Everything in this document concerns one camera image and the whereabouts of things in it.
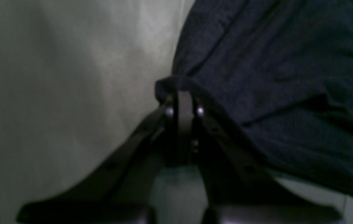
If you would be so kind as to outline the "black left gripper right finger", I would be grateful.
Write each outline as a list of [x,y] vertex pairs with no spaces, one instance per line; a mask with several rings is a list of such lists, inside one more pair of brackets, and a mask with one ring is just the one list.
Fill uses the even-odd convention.
[[208,198],[203,224],[340,224],[334,208],[280,185],[225,129],[185,93],[185,136]]

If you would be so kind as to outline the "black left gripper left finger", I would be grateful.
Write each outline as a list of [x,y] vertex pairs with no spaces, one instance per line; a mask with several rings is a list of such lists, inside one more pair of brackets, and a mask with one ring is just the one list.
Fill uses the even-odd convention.
[[167,163],[186,158],[187,93],[178,92],[150,113],[90,175],[69,190],[21,207],[19,224],[155,224],[148,204]]

